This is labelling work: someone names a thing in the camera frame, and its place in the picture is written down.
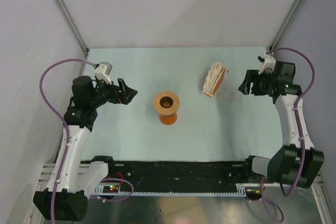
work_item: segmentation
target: spool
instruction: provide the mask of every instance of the spool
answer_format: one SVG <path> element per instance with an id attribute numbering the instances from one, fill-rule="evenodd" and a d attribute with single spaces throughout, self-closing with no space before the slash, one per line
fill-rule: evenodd
<path id="1" fill-rule="evenodd" d="M 165 125 L 171 125 L 177 120 L 177 110 L 180 107 L 179 97 L 171 91 L 163 91 L 157 94 L 153 106 L 159 113 L 160 121 Z"/>

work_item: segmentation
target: light blue table surface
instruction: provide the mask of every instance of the light blue table surface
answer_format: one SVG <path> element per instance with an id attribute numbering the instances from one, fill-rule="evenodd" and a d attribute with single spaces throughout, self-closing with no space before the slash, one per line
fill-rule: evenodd
<path id="1" fill-rule="evenodd" d="M 237 91 L 247 69 L 259 69 L 264 47 L 91 49 L 89 61 L 113 65 L 110 77 L 123 78 L 139 94 L 129 105 L 98 109 L 82 159 L 109 155 L 116 160 L 241 160 L 272 157 L 281 147 L 280 119 L 272 98 Z M 220 61 L 229 74 L 213 98 L 202 94 L 211 66 Z M 93 77 L 93 69 L 84 75 Z M 180 98 L 175 124 L 163 125 L 153 108 L 161 91 Z"/>

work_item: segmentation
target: white wall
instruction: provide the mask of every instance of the white wall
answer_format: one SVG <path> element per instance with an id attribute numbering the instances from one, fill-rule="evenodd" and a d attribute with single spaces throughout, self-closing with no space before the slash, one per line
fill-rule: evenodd
<path id="1" fill-rule="evenodd" d="M 316 149 L 324 151 L 322 173 L 336 208 L 336 0 L 305 0 L 279 47 L 304 52 L 316 68 L 316 81 L 304 98 L 307 128 Z M 308 64 L 300 56 L 282 52 L 278 59 L 295 62 L 295 83 L 305 89 L 311 80 Z"/>
<path id="2" fill-rule="evenodd" d="M 18 224 L 61 131 L 41 98 L 39 77 L 56 61 L 84 56 L 54 0 L 0 0 L 0 6 L 0 223 Z M 62 113 L 79 67 L 59 66 L 46 78 L 47 97 Z"/>
<path id="3" fill-rule="evenodd" d="M 294 0 L 64 0 L 89 48 L 269 46 Z"/>

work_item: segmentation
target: purple cable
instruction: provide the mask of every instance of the purple cable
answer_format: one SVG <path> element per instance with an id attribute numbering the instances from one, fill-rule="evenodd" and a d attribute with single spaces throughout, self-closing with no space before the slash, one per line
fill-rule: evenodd
<path id="1" fill-rule="evenodd" d="M 264 191 L 263 191 L 263 186 L 264 186 L 264 180 L 265 180 L 265 177 L 262 177 L 261 181 L 260 181 L 260 190 L 261 190 L 261 201 L 262 203 L 264 204 L 264 208 L 266 210 L 266 212 L 268 213 L 268 215 L 276 222 L 278 223 L 282 223 L 283 220 L 285 219 L 285 216 L 284 216 L 284 213 L 282 212 L 281 208 L 278 206 L 278 204 L 276 204 L 273 200 L 270 200 L 270 199 L 265 199 L 265 196 L 264 196 Z M 272 213 L 270 212 L 270 210 L 268 209 L 268 207 L 266 206 L 266 202 L 273 205 L 274 207 L 278 208 L 280 214 L 281 214 L 281 219 L 280 220 L 277 220 L 275 218 L 274 215 L 272 215 Z"/>
<path id="2" fill-rule="evenodd" d="M 311 72 L 312 72 L 312 78 L 311 78 L 311 82 L 310 82 L 309 86 L 302 93 L 302 95 L 300 95 L 295 100 L 295 102 L 294 102 L 294 114 L 295 114 L 296 123 L 298 125 L 299 140 L 300 140 L 300 145 L 301 145 L 301 159 L 300 159 L 301 161 L 300 161 L 300 165 L 299 165 L 298 172 L 296 174 L 295 180 L 294 180 L 293 184 L 291 185 L 291 187 L 290 187 L 290 189 L 289 189 L 289 191 L 287 193 L 285 192 L 283 185 L 280 184 L 281 191 L 282 191 L 283 195 L 285 197 L 287 197 L 287 196 L 290 196 L 294 192 L 294 190 L 296 188 L 296 185 L 298 184 L 298 181 L 300 179 L 301 172 L 302 172 L 302 169 L 303 169 L 303 165 L 305 163 L 305 156 L 306 156 L 305 149 L 306 148 L 304 146 L 303 129 L 302 129 L 302 124 L 301 124 L 301 120 L 300 120 L 299 111 L 297 110 L 297 108 L 298 108 L 299 101 L 303 98 L 303 96 L 305 96 L 307 94 L 307 92 L 311 89 L 312 85 L 314 84 L 314 81 L 315 81 L 315 69 L 314 69 L 314 66 L 313 66 L 312 62 L 310 61 L 310 59 L 306 55 L 304 55 L 303 53 L 299 52 L 298 50 L 295 50 L 295 49 L 292 49 L 292 48 L 288 48 L 288 47 L 280 47 L 280 48 L 276 48 L 273 51 L 270 51 L 270 52 L 267 52 L 267 53 L 269 54 L 271 52 L 276 52 L 276 51 L 281 51 L 281 50 L 292 51 L 292 52 L 295 52 L 295 53 L 301 55 L 302 57 L 304 57 L 305 60 L 308 62 L 309 66 L 311 68 Z"/>
<path id="3" fill-rule="evenodd" d="M 70 62 L 70 61 L 78 61 L 78 62 L 83 62 L 85 64 L 88 64 L 88 65 L 91 65 L 93 67 L 96 66 L 96 64 L 92 63 L 92 62 L 88 62 L 88 61 L 85 61 L 85 60 L 81 60 L 81 59 L 66 59 L 66 60 L 62 60 L 62 61 L 59 61 L 53 65 L 51 65 L 49 68 L 46 69 L 46 71 L 44 71 L 44 73 L 42 74 L 41 78 L 40 78 L 40 84 L 39 84 L 39 88 L 40 88 L 40 93 L 42 95 L 42 98 L 43 100 L 45 101 L 45 103 L 48 105 L 48 107 L 61 119 L 64 127 L 65 127 L 65 130 L 66 130 L 66 134 L 67 134 L 67 143 L 70 142 L 70 133 L 69 133 L 69 126 L 67 124 L 67 122 L 64 120 L 64 118 L 61 116 L 60 113 L 58 113 L 58 111 L 49 103 L 48 99 L 46 98 L 46 95 L 44 94 L 44 91 L 43 91 L 43 87 L 42 87 L 42 84 L 43 84 L 43 80 L 44 80 L 44 77 L 46 76 L 46 74 L 54 67 L 60 65 L 60 64 L 63 64 L 63 63 L 66 63 L 66 62 Z M 65 158 L 67 156 L 67 153 L 68 153 L 68 146 L 66 145 L 65 146 L 65 149 L 64 149 L 64 153 L 63 153 L 63 156 L 62 156 L 62 160 L 61 160 L 61 163 L 60 163 L 60 166 L 59 166 L 59 170 L 57 172 L 57 176 L 56 176 L 56 179 L 59 179 L 60 177 L 60 174 L 61 174 L 61 171 L 62 171 L 62 168 L 64 166 L 64 162 L 65 162 Z M 55 185 L 54 185 L 54 189 L 52 191 L 52 195 L 51 195 L 51 205 L 50 205 L 50 215 L 51 215 L 51 222 L 52 224 L 56 224 L 55 222 L 55 198 L 56 198 L 56 191 L 57 191 L 57 182 L 55 181 Z"/>
<path id="4" fill-rule="evenodd" d="M 105 181 L 120 181 L 120 182 L 124 182 L 124 183 L 129 184 L 130 187 L 131 187 L 131 192 L 128 195 L 126 195 L 125 197 L 123 197 L 121 199 L 105 199 L 105 201 L 108 201 L 108 202 L 123 201 L 123 200 L 128 199 L 129 197 L 131 197 L 131 195 L 134 193 L 134 186 L 128 180 L 125 180 L 125 179 L 122 179 L 122 178 L 105 178 L 101 182 L 105 182 Z M 90 197 L 90 199 L 100 199 L 100 198 L 92 196 L 92 197 Z"/>

